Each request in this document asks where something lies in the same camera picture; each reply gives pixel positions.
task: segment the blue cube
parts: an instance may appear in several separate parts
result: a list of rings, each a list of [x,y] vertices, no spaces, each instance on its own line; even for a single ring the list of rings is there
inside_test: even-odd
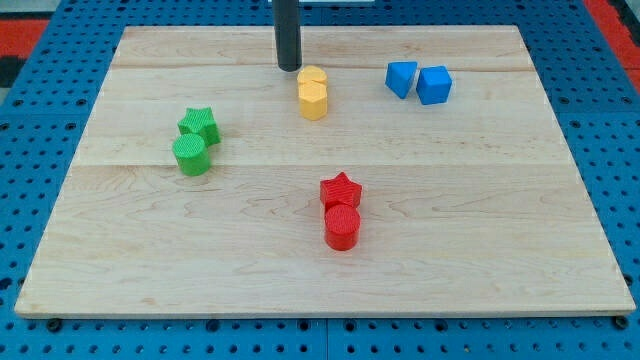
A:
[[[387,65],[387,80],[384,82],[400,99],[407,97],[418,68],[415,61],[391,62]]]
[[[422,105],[447,102],[451,90],[451,76],[444,66],[423,68],[416,86]]]

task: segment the green block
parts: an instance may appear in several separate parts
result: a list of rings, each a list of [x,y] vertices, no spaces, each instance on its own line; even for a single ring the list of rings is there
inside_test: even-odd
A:
[[[204,174],[211,167],[211,158],[200,135],[180,135],[173,142],[173,155],[183,174],[197,176]]]
[[[220,142],[220,133],[218,125],[213,118],[211,108],[204,109],[187,109],[187,115],[178,122],[180,134],[198,134],[205,142],[205,145],[211,146]]]

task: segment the black rod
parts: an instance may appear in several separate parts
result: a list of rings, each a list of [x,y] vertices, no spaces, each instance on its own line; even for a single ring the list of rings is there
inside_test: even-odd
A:
[[[272,7],[278,66],[284,71],[296,71],[302,65],[298,0],[273,0]]]

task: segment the toy block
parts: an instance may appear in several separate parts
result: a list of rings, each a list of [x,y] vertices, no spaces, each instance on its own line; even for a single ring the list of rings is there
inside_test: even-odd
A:
[[[400,99],[404,99],[411,89],[417,68],[418,63],[415,61],[391,62],[387,65],[387,79],[384,83]]]
[[[300,85],[308,83],[309,81],[315,81],[326,86],[327,73],[325,73],[324,70],[320,69],[317,66],[305,66],[298,73],[298,87],[300,87]]]
[[[324,214],[324,240],[334,250],[346,251],[358,243],[360,214],[355,208],[339,204]]]
[[[315,81],[309,81],[298,88],[300,114],[305,119],[318,120],[327,115],[327,87]]]
[[[325,212],[338,204],[356,208],[360,205],[362,185],[349,180],[347,174],[341,172],[333,179],[320,181],[320,201]]]
[[[180,171],[187,176],[204,174],[211,166],[204,139],[197,134],[180,135],[173,142],[173,155]]]
[[[187,109],[187,115],[178,122],[180,134],[198,134],[205,145],[211,146],[220,142],[218,125],[213,118],[211,108]]]
[[[435,66],[420,70],[418,75],[418,97],[422,105],[447,102],[451,90],[451,76],[444,66]]]

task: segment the red surface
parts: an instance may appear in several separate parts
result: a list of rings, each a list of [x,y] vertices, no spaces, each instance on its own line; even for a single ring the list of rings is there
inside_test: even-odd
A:
[[[0,56],[26,59],[49,20],[0,20]]]
[[[345,251],[358,243],[360,214],[355,208],[339,204],[324,214],[324,240],[332,249]]]
[[[325,212],[338,204],[356,208],[360,205],[361,196],[362,185],[349,180],[343,172],[333,179],[320,181],[320,201]]]
[[[584,0],[584,4],[627,71],[636,91],[640,91],[640,48],[631,40],[629,29],[620,22],[618,11],[607,0]]]

